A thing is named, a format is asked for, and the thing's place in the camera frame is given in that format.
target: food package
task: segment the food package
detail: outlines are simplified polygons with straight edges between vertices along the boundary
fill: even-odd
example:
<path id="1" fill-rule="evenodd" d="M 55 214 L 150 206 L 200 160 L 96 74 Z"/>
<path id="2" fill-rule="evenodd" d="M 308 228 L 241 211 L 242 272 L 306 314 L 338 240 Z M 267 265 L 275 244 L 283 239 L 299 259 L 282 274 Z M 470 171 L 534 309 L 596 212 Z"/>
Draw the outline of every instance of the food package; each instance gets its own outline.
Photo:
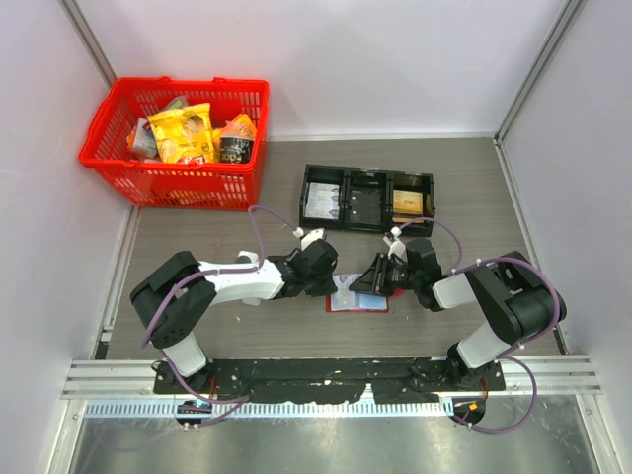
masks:
<path id="1" fill-rule="evenodd" d="M 174 97 L 169 102 L 169 104 L 163 107 L 160 110 L 160 112 L 168 111 L 170 109 L 181 109 L 182 107 L 186 107 L 188 104 L 189 104 L 189 101 L 187 101 L 187 96 L 185 95 L 177 96 L 177 97 Z M 154 134 L 151 131 L 151 123 L 149 123 L 149 121 L 143 126 L 143 128 L 147 130 L 147 132 L 151 135 L 152 138 L 154 137 Z"/>
<path id="2" fill-rule="evenodd" d="M 164 163 L 198 164 L 216 160 L 211 140 L 210 104 L 171 109 L 149 116 Z"/>
<path id="3" fill-rule="evenodd" d="M 136 126 L 127 137 L 127 150 L 140 160 L 153 160 L 158 154 L 156 140 L 144 127 L 147 118 L 139 118 Z"/>
<path id="4" fill-rule="evenodd" d="M 238 115 L 221 130 L 219 160 L 222 163 L 249 163 L 257 129 L 247 114 Z"/>

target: red basket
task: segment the red basket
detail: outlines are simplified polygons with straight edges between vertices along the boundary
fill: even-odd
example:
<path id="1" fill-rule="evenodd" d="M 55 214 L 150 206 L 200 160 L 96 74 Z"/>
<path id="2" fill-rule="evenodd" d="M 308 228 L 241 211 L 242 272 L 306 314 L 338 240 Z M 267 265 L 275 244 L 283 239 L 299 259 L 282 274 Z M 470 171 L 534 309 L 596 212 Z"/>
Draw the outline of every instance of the red basket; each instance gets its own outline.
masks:
<path id="1" fill-rule="evenodd" d="M 270 86 L 260 80 L 174 81 L 169 77 L 118 79 L 99 107 L 79 154 L 136 205 L 245 210 L 256 204 L 266 161 Z M 130 160 L 126 138 L 141 117 L 156 114 L 174 97 L 210 103 L 213 127 L 246 113 L 257 127 L 247 164 L 176 165 Z"/>

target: metal base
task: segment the metal base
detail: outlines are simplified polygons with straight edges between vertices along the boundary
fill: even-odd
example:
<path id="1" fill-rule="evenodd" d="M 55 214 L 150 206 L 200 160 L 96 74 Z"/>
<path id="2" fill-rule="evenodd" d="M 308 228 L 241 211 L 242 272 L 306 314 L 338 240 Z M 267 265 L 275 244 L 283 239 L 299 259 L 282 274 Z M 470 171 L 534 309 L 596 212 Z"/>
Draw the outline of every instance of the metal base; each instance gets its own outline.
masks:
<path id="1" fill-rule="evenodd" d="M 527 397 L 490 400 L 486 426 L 514 422 Z M 176 427 L 171 433 L 137 448 Z M 95 443 L 96 436 L 102 441 Z M 70 473 L 90 474 L 596 474 L 599 466 L 575 397 L 543 397 L 510 435 L 486 435 L 437 417 L 237 419 L 186 433 L 170 415 L 84 421 Z"/>
<path id="2" fill-rule="evenodd" d="M 166 362 L 154 368 L 154 393 L 187 393 Z M 200 392 L 214 385 L 219 399 L 247 395 L 254 403 L 352 403 L 367 384 L 377 404 L 436 401 L 436 392 L 479 390 L 481 380 L 489 391 L 506 388 L 499 362 L 470 383 L 453 383 L 449 369 L 447 360 L 430 357 L 215 359 L 195 378 Z"/>

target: cable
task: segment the cable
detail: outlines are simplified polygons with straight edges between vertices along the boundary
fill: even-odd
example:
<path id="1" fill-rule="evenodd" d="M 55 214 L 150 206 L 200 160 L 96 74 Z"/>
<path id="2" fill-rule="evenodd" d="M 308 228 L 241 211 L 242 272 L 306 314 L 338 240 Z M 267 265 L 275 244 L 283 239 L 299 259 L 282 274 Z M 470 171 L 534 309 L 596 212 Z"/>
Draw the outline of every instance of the cable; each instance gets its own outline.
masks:
<path id="1" fill-rule="evenodd" d="M 255 230 L 257 241 L 259 242 L 259 253 L 260 253 L 259 265 L 256 267 L 248 268 L 248 269 L 224 269 L 223 271 L 221 271 L 222 274 L 248 274 L 250 272 L 256 272 L 264 264 L 264 260 L 266 259 L 266 248 L 264 246 L 264 240 L 261 237 L 261 233 L 259 232 L 257 221 L 255 220 L 255 210 L 262 210 L 264 212 L 268 212 L 272 214 L 274 217 L 277 217 L 278 219 L 283 221 L 292 230 L 297 229 L 296 225 L 294 225 L 288 219 L 286 219 L 285 217 L 277 213 L 275 210 L 269 209 L 263 205 L 251 205 L 250 207 L 248 207 L 248 215 L 250 216 L 250 221 L 253 225 L 253 229 Z M 151 321 L 149 321 L 149 324 L 147 325 L 147 328 L 145 329 L 145 334 L 142 337 L 140 348 L 145 349 L 147 347 L 147 344 L 149 344 L 149 340 L 151 339 L 151 334 L 154 332 L 154 329 L 156 329 L 156 326 L 158 325 L 158 321 L 160 320 L 160 317 L 165 312 L 165 309 L 167 309 L 167 306 L 169 305 L 171 300 L 174 298 L 178 290 L 182 289 L 187 283 L 193 281 L 196 278 L 206 277 L 208 275 L 218 275 L 218 274 L 220 274 L 219 269 L 210 269 L 210 270 L 205 270 L 203 272 L 196 272 L 178 281 L 173 286 L 173 288 L 171 288 L 169 293 L 167 293 L 167 295 L 164 297 L 164 299 L 158 306 L 156 313 L 151 318 Z"/>
<path id="2" fill-rule="evenodd" d="M 459 418 L 456 415 L 454 415 L 452 418 L 456 420 L 458 424 L 468 427 L 474 430 L 475 432 L 485 433 L 488 435 L 501 435 L 504 433 L 512 432 L 513 430 L 517 430 L 528 421 L 531 415 L 533 415 L 533 411 L 535 410 L 535 405 L 537 403 L 537 383 L 535 382 L 535 375 L 533 375 L 533 372 L 531 371 L 531 369 L 522 360 L 519 360 L 515 357 L 511 357 L 509 355 L 505 355 L 502 358 L 505 360 L 510 360 L 511 362 L 517 363 L 520 367 L 522 367 L 526 371 L 529 378 L 531 379 L 531 387 L 533 388 L 533 395 L 531 396 L 531 404 L 529 405 L 528 410 L 526 411 L 526 413 L 520 419 L 519 422 L 507 428 L 486 428 L 486 427 L 479 427 L 477 425 L 470 425 L 469 423 L 465 421 L 468 414 L 466 414 L 465 417 L 463 418 Z"/>
<path id="3" fill-rule="evenodd" d="M 257 236 L 257 241 L 259 242 L 259 254 L 260 254 L 259 264 L 257 266 L 250 267 L 250 268 L 247 268 L 247 269 L 224 269 L 222 271 L 223 274 L 247 274 L 247 273 L 250 273 L 250 272 L 257 271 L 264 264 L 264 260 L 266 259 L 266 248 L 264 246 L 264 240 L 261 237 L 261 233 L 259 232 L 259 227 L 257 226 L 257 221 L 255 220 L 255 211 L 256 210 L 262 210 L 264 212 L 267 212 L 267 213 L 273 215 L 274 217 L 280 219 L 285 224 L 287 224 L 293 231 L 297 230 L 297 228 L 298 228 L 294 223 L 292 223 L 291 221 L 289 221 L 288 219 L 286 219 L 285 217 L 280 215 L 275 210 L 272 210 L 272 209 L 270 209 L 268 207 L 265 207 L 264 205 L 251 205 L 250 207 L 248 207 L 248 215 L 249 215 L 250 221 L 251 221 L 251 223 L 253 225 L 253 229 L 255 230 L 255 235 Z M 156 328 L 156 326 L 158 325 L 158 321 L 160 320 L 160 317 L 163 315 L 163 313 L 165 312 L 165 309 L 167 309 L 167 306 L 169 305 L 171 300 L 174 298 L 174 296 L 176 295 L 176 293 L 178 292 L 179 289 L 182 289 L 187 283 L 189 283 L 190 281 L 193 281 L 196 278 L 206 277 L 207 275 L 215 275 L 215 274 L 219 274 L 219 273 L 220 273 L 219 269 L 210 269 L 210 270 L 206 270 L 206 271 L 203 271 L 203 272 L 196 272 L 194 274 L 186 276 L 185 278 L 183 278 L 180 281 L 178 281 L 178 283 L 174 284 L 174 286 L 171 288 L 169 293 L 167 293 L 167 295 L 161 301 L 160 305 L 158 306 L 158 309 L 156 310 L 156 313 L 151 318 L 151 321 L 149 321 L 149 324 L 147 325 L 147 328 L 145 329 L 145 334 L 143 336 L 143 339 L 142 339 L 142 342 L 140 344 L 140 347 L 142 349 L 144 349 L 147 346 L 147 344 L 149 344 L 149 340 L 151 339 L 151 335 L 152 335 L 154 329 Z M 169 360 L 169 358 L 167 357 L 167 354 L 165 354 L 164 351 L 161 351 L 161 354 L 163 355 L 163 357 L 165 358 L 165 360 L 167 361 L 167 363 L 171 367 L 171 370 L 173 371 L 174 375 L 176 376 L 176 379 L 178 380 L 178 382 L 180 382 L 182 387 L 189 394 L 191 394 L 194 397 L 200 399 L 201 401 L 206 402 L 206 403 L 210 403 L 210 404 L 215 404 L 215 405 L 231 404 L 231 403 L 237 403 L 237 404 L 241 403 L 241 404 L 243 404 L 243 403 L 246 403 L 248 401 L 248 397 L 239 397 L 239 398 L 235 398 L 235 399 L 232 399 L 232 400 L 214 400 L 214 399 L 206 398 L 206 397 L 202 396 L 201 394 L 195 392 L 195 390 L 193 388 L 191 388 L 187 384 L 187 382 L 185 381 L 184 377 L 180 374 L 180 372 L 175 367 L 175 365 Z M 223 418 L 227 417 L 228 415 L 233 413 L 236 409 L 237 408 L 235 408 L 234 410 L 229 410 L 224 415 L 222 415 L 222 417 Z M 214 422 L 214 423 L 205 422 L 201 426 L 207 427 L 207 426 L 210 426 L 210 425 L 214 425 L 215 423 L 218 423 L 218 422 Z"/>
<path id="4" fill-rule="evenodd" d="M 206 420 L 205 422 L 199 423 L 197 425 L 197 427 L 198 428 L 210 427 L 212 425 L 217 425 L 218 423 L 223 422 L 224 420 L 226 420 L 226 418 L 228 418 L 228 416 L 232 415 L 237 410 L 239 410 L 241 407 L 243 407 L 247 400 L 248 399 L 237 403 L 234 407 L 232 407 L 226 413 L 223 413 L 223 414 L 221 414 L 218 417 L 211 418 L 209 420 Z M 210 409 L 202 408 L 202 407 L 187 407 L 187 410 L 203 412 L 203 413 L 210 413 L 211 412 Z M 90 466 L 90 463 L 92 462 L 92 458 L 94 457 L 94 455 L 95 455 L 95 453 L 97 451 L 97 446 L 99 446 L 99 445 L 101 445 L 102 447 L 104 447 L 105 449 L 107 449 L 108 451 L 111 451 L 111 452 L 122 452 L 122 453 L 137 452 L 137 451 L 140 451 L 140 450 L 144 449 L 148 445 L 156 442 L 158 439 L 162 439 L 166 435 L 170 435 L 173 432 L 178 432 L 178 431 L 181 431 L 181 430 L 182 430 L 182 427 L 180 425 L 176 425 L 176 426 L 174 426 L 172 428 L 169 428 L 169 429 L 157 434 L 155 437 L 147 440 L 146 442 L 144 442 L 143 444 L 141 444 L 139 446 L 135 446 L 135 447 L 117 447 L 117 446 L 112 446 L 112 445 L 110 445 L 109 443 L 107 443 L 107 442 L 105 442 L 103 440 L 103 438 L 104 438 L 104 436 L 106 434 L 106 430 L 103 429 L 97 435 L 97 438 L 95 439 L 94 444 L 90 448 L 90 451 L 88 451 L 88 455 L 86 456 L 86 459 L 83 462 L 83 466 L 81 467 L 81 471 L 79 471 L 79 472 L 80 472 L 80 474 L 85 474 L 86 472 L 88 472 L 88 467 Z"/>
<path id="5" fill-rule="evenodd" d="M 461 243 L 461 240 L 456 236 L 454 231 L 450 229 L 447 225 L 445 225 L 443 222 L 433 217 L 415 217 L 414 219 L 411 219 L 408 222 L 404 222 L 402 225 L 399 226 L 399 229 L 404 230 L 406 227 L 408 227 L 411 224 L 414 224 L 416 222 L 423 222 L 423 221 L 436 223 L 440 227 L 443 227 L 443 229 L 445 229 L 445 231 L 452 236 L 452 238 L 454 239 L 454 242 L 456 243 L 456 247 L 458 248 L 458 257 L 456 258 L 456 262 L 454 262 L 454 264 L 450 268 L 458 269 L 458 266 L 461 265 L 461 261 L 463 260 L 463 244 Z M 452 272 L 448 272 L 446 273 L 446 275 L 451 276 Z"/>
<path id="6" fill-rule="evenodd" d="M 242 403 L 242 402 L 248 401 L 248 397 L 238 397 L 232 400 L 214 400 L 212 398 L 204 397 L 203 395 L 195 392 L 195 390 L 191 388 L 189 384 L 185 381 L 185 378 L 180 374 L 180 372 L 178 371 L 174 363 L 171 362 L 171 360 L 167 357 L 165 352 L 164 351 L 160 351 L 160 352 L 165 357 L 165 360 L 171 367 L 171 371 L 174 372 L 176 380 L 178 380 L 180 385 L 182 385 L 182 388 L 184 388 L 187 391 L 187 393 L 189 393 L 190 395 L 193 395 L 194 397 L 200 399 L 202 402 L 210 403 L 212 405 L 230 405 L 231 403 Z"/>
<path id="7" fill-rule="evenodd" d="M 532 334 L 531 336 L 527 336 L 526 338 L 524 338 L 519 343 L 511 346 L 506 351 L 503 351 L 498 356 L 498 358 L 501 358 L 503 356 L 506 356 L 506 355 L 512 353 L 513 351 L 515 351 L 520 346 L 523 346 L 524 344 L 529 343 L 531 341 L 535 341 L 536 339 L 540 338 L 542 335 L 544 335 L 544 334 L 548 333 L 549 331 L 551 331 L 557 325 L 557 323 L 560 322 L 560 307 L 561 307 L 561 304 L 560 304 L 560 298 L 558 297 L 557 291 L 555 290 L 555 287 L 553 286 L 553 283 L 551 282 L 551 280 L 543 272 L 541 272 L 539 269 L 534 267 L 529 262 L 525 262 L 524 260 L 515 259 L 513 257 L 496 257 L 494 259 L 488 259 L 488 260 L 484 260 L 482 262 L 477 262 L 474 265 L 470 265 L 469 267 L 465 267 L 464 269 L 457 270 L 454 274 L 455 275 L 464 274 L 465 272 L 468 272 L 470 270 L 474 270 L 477 267 L 480 267 L 482 265 L 497 264 L 497 263 L 513 264 L 513 265 L 517 265 L 519 267 L 523 267 L 524 269 L 528 269 L 534 275 L 536 275 L 542 281 L 542 283 L 544 283 L 544 287 L 546 287 L 547 291 L 551 295 L 551 298 L 553 299 L 553 317 L 551 318 L 551 321 L 549 321 L 549 324 L 546 326 L 546 328 L 544 328 L 542 331 L 540 331 L 538 333 Z"/>

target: black tray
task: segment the black tray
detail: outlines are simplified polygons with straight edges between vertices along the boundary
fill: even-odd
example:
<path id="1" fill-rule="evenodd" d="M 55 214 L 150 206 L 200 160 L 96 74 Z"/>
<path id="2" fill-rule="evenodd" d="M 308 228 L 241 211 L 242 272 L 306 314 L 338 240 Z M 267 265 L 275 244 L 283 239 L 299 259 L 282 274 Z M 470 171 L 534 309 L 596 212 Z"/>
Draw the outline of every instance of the black tray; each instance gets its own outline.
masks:
<path id="1" fill-rule="evenodd" d="M 337 219 L 305 217 L 305 204 L 309 183 L 329 183 L 338 185 L 339 214 Z M 435 181 L 431 173 L 405 173 L 391 170 L 366 170 L 361 168 L 340 168 L 336 166 L 305 166 L 303 189 L 300 195 L 299 223 L 303 227 L 324 227 L 326 229 L 350 229 L 369 232 L 386 232 L 393 223 L 393 191 L 417 191 L 430 195 L 433 213 L 425 217 L 435 217 Z M 358 198 L 364 202 L 375 201 L 378 208 L 356 206 Z M 365 210 L 364 216 L 358 216 Z M 411 224 L 403 230 L 405 235 L 430 237 L 433 222 Z"/>

